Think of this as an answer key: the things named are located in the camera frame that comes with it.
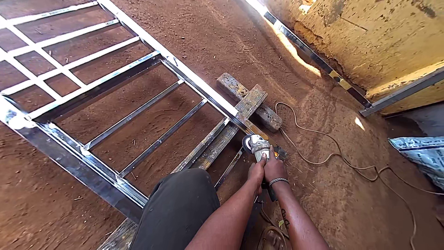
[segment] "metal rail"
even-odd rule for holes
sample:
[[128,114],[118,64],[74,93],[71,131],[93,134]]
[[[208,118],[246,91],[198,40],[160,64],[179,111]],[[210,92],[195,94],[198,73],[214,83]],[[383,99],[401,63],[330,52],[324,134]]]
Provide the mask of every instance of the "metal rail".
[[257,0],[245,0],[251,7],[253,7],[262,17],[269,21],[276,31],[281,32],[290,41],[292,41],[299,49],[308,55],[321,69],[323,69],[331,78],[335,80],[341,87],[343,87],[353,98],[355,98],[364,107],[360,111],[361,115],[366,117],[373,114],[399,100],[402,100],[428,86],[431,86],[440,81],[444,81],[444,76],[434,76],[437,71],[422,77],[409,85],[391,93],[390,95],[371,103],[361,93],[358,92],[350,83],[348,83],[338,72],[336,72],[330,65],[328,65],[319,55],[317,55],[301,38],[296,36],[288,27],[286,27],[277,17],[275,17],[267,9],[266,6],[259,3]]
[[222,176],[219,178],[218,182],[216,182],[216,185],[214,185],[214,188],[217,190],[219,190],[219,187],[222,186],[222,183],[225,181],[226,177],[228,176],[228,174],[231,172],[231,170],[233,170],[234,165],[236,165],[236,163],[238,162],[238,160],[241,158],[242,153],[244,153],[244,148],[241,147],[241,149],[238,151],[238,153],[234,156],[233,160],[231,161],[231,163],[228,165],[227,169],[225,170],[225,172],[223,172]]
[[351,96],[353,96],[364,107],[368,108],[372,104],[359,93],[350,83],[339,75],[330,65],[328,65],[318,54],[316,54],[309,46],[307,46],[302,39],[296,36],[289,28],[279,21],[271,12],[259,3],[257,0],[245,0],[251,5],[261,16],[269,21],[276,31],[284,34],[290,41],[292,41],[299,49],[308,55],[322,70],[324,70],[335,82],[343,87]]
[[127,115],[125,118],[123,118],[122,120],[120,120],[118,123],[112,125],[109,129],[107,129],[105,132],[101,133],[100,135],[98,135],[96,138],[94,138],[92,141],[90,141],[89,143],[87,143],[85,145],[85,149],[89,150],[92,147],[96,146],[97,144],[99,144],[101,141],[103,141],[105,138],[107,138],[108,136],[110,136],[112,133],[116,132],[117,130],[119,130],[120,128],[122,128],[122,126],[124,126],[127,122],[129,122],[131,119],[133,119],[134,117],[136,117],[137,115],[139,115],[142,111],[150,108],[153,104],[155,104],[156,102],[162,100],[163,98],[167,97],[171,92],[173,92],[176,88],[178,88],[181,84],[183,83],[183,80],[179,80],[177,82],[175,82],[173,85],[171,85],[170,87],[168,87],[167,89],[165,89],[164,91],[162,91],[160,94],[158,94],[157,96],[153,97],[153,99],[149,100],[148,102],[146,102],[144,105],[138,107],[135,111],[133,111],[131,114]]
[[197,111],[201,107],[203,107],[204,104],[206,104],[207,100],[203,99],[199,104],[197,104],[190,112],[188,112],[182,119],[180,119],[174,126],[172,126],[168,131],[165,132],[159,139],[157,139],[151,146],[149,146],[143,153],[141,153],[132,163],[130,163],[122,172],[119,173],[120,177],[125,177],[127,174],[129,174],[134,168],[137,167],[143,160],[145,160],[151,153],[154,152],[160,145],[166,141],[171,135],[173,135],[182,125],[185,124],[186,121],[188,121],[194,114],[196,114]]
[[[15,27],[15,25],[18,24],[44,19],[48,16],[59,15],[80,9],[87,10],[87,8],[96,5],[100,5],[100,7],[107,13],[110,13],[114,19],[37,43],[34,43]],[[54,58],[52,58],[51,55],[42,49],[62,41],[68,41],[72,38],[81,37],[92,31],[103,30],[106,27],[110,27],[118,23],[126,28],[131,34],[134,34],[135,37],[80,58],[69,64],[61,65]],[[117,208],[134,222],[139,221],[142,214],[142,208],[148,201],[148,198],[142,192],[133,187],[126,179],[124,179],[124,177],[142,161],[144,161],[152,152],[154,152],[166,139],[174,134],[174,132],[177,131],[198,110],[200,110],[205,103],[210,103],[219,112],[221,112],[226,119],[199,144],[200,147],[196,147],[195,150],[186,159],[184,159],[184,161],[182,161],[181,165],[179,166],[179,170],[189,168],[196,158],[199,157],[202,151],[214,140],[214,138],[230,121],[245,133],[257,133],[264,138],[268,138],[267,135],[265,135],[248,119],[246,119],[229,102],[214,91],[200,77],[187,68],[178,58],[173,56],[166,48],[164,48],[158,41],[149,35],[143,28],[138,26],[130,17],[119,10],[109,0],[97,0],[90,3],[73,5],[55,11],[18,17],[9,20],[6,20],[0,16],[0,29],[1,28],[7,28],[8,30],[12,31],[16,36],[23,40],[27,46],[8,52],[0,49],[0,61],[6,60],[9,64],[23,73],[28,80],[1,91],[0,121],[27,139],[36,148],[48,155],[59,166],[81,181],[88,188],[96,192],[100,197]],[[81,66],[102,56],[109,55],[109,53],[129,46],[139,40],[142,41],[146,46],[151,47],[154,52],[143,56],[140,59],[93,81],[92,83],[84,84],[70,71],[75,67]],[[36,76],[19,61],[17,61],[17,59],[15,59],[16,56],[23,55],[31,51],[36,51],[39,53],[48,62],[53,64],[55,69]],[[90,105],[94,101],[97,101],[112,91],[115,91],[117,88],[122,87],[128,82],[127,80],[133,79],[141,73],[161,65],[161,63],[174,75],[176,75],[179,80],[149,100],[147,103],[128,114],[125,118],[112,125],[86,145],[83,145],[81,142],[71,138],[53,123],[53,121],[63,119],[82,109],[86,105]],[[80,88],[63,97],[60,96],[44,82],[44,80],[59,74],[67,76]],[[121,129],[131,119],[135,118],[141,112],[147,110],[153,104],[177,89],[182,83],[185,83],[197,94],[199,94],[202,97],[202,101],[190,112],[188,112],[185,117],[171,127],[165,134],[163,134],[156,142],[150,145],[150,147],[148,147],[141,155],[130,163],[122,172],[118,173],[117,171],[113,170],[90,151],[94,146],[103,142],[111,134]],[[54,101],[30,113],[27,113],[20,107],[19,104],[12,100],[9,95],[16,94],[19,91],[33,85],[37,85],[43,91],[48,93],[54,99]]]
[[383,97],[376,102],[372,103],[372,106],[360,110],[362,116],[367,117],[376,111],[379,111],[390,104],[393,104],[399,100],[402,100],[408,96],[413,95],[414,93],[425,89],[428,86],[431,86],[433,84],[436,84],[438,82],[444,81],[444,67],[441,67],[415,81],[408,84],[407,86],[387,95],[386,97]]

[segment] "sunlight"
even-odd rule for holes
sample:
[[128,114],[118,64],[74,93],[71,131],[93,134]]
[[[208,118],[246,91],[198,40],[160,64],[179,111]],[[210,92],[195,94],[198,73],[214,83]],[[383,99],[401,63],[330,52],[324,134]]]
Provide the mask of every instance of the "sunlight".
[[309,71],[313,72],[317,76],[321,76],[321,72],[319,69],[311,66],[310,64],[306,63],[302,58],[299,57],[297,54],[297,50],[294,47],[294,45],[288,40],[288,38],[280,31],[281,28],[281,22],[276,21],[274,25],[272,25],[267,19],[265,21],[270,25],[271,28],[273,28],[274,33],[277,35],[281,43],[285,46],[285,48],[290,52],[290,54],[296,59],[298,63],[300,63],[302,66],[306,67]]
[[359,120],[358,117],[355,118],[355,123],[358,125],[363,131],[365,131],[364,126],[362,125],[362,122]]
[[307,15],[308,10],[313,6],[313,4],[316,2],[316,0],[313,0],[313,2],[310,5],[305,5],[302,4],[301,6],[299,6],[299,11],[301,11],[301,13],[303,15]]
[[267,7],[265,7],[264,5],[259,3],[257,0],[245,0],[245,1],[249,5],[251,5],[257,12],[259,12],[259,14],[261,14],[261,16],[265,19],[266,23],[268,23],[268,25],[270,25],[270,27],[273,29],[274,33],[277,35],[277,37],[279,38],[281,43],[285,46],[285,48],[288,50],[288,52],[290,52],[290,54],[296,59],[296,61],[298,63],[300,63],[302,66],[304,66],[305,68],[307,68],[309,71],[313,72],[315,75],[320,77],[321,72],[319,71],[319,69],[311,66],[310,64],[306,63],[302,58],[300,58],[299,55],[297,54],[297,50],[294,47],[294,45],[281,32],[281,27],[283,26],[283,24],[279,20],[276,20],[276,22],[273,25],[264,17],[264,15],[268,12]]

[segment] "hand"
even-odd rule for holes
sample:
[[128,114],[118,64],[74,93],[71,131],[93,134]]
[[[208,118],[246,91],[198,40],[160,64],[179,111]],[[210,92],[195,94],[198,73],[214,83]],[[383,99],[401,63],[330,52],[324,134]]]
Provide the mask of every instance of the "hand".
[[267,162],[267,155],[265,153],[262,154],[261,160],[256,164],[251,164],[250,169],[248,170],[248,180],[258,186],[256,190],[256,194],[259,195],[262,193],[261,183],[264,179],[264,165]]
[[288,180],[287,169],[284,167],[282,160],[276,159],[274,155],[274,148],[270,146],[270,159],[264,167],[265,180],[270,182],[276,178],[284,178]]

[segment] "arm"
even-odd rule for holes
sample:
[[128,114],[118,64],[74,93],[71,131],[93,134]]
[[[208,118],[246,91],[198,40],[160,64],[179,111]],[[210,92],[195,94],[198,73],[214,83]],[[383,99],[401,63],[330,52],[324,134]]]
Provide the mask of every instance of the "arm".
[[239,249],[254,200],[262,192],[266,156],[252,165],[245,184],[203,223],[186,249]]
[[[283,162],[274,156],[272,146],[270,147],[270,159],[265,165],[264,171],[267,182],[276,178],[288,179],[287,170]],[[285,181],[278,181],[272,184],[272,188],[281,207],[282,219],[290,237],[291,247],[298,250],[330,249],[308,214],[297,202],[290,185]]]

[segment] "knee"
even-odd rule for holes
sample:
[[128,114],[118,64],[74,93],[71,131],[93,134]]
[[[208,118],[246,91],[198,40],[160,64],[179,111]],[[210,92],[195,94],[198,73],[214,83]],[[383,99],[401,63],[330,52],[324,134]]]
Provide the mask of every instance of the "knee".
[[211,178],[208,172],[200,168],[182,170],[178,172],[178,174],[184,181],[211,184]]

